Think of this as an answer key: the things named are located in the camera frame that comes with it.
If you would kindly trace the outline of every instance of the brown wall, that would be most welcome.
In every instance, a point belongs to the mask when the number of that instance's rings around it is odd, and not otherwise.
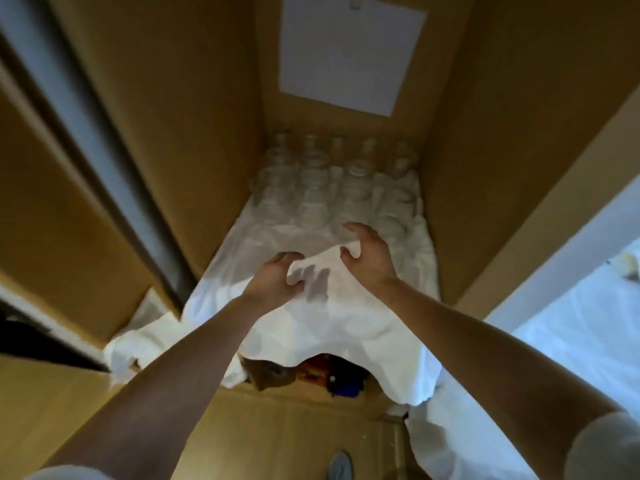
[[[151,276],[40,138],[0,91],[0,278],[104,345]]]
[[[636,87],[638,26],[640,0],[476,1],[421,168],[446,302]]]
[[[331,134],[350,137],[347,152],[359,150],[359,140],[374,136],[380,142],[379,159],[396,138],[420,146],[451,64],[462,39],[473,0],[382,0],[428,12],[396,107],[390,118],[281,93],[278,88],[280,0],[253,0],[264,115],[268,131],[290,129],[297,136],[321,135],[328,145]]]
[[[196,275],[264,150],[251,0],[49,0]]]

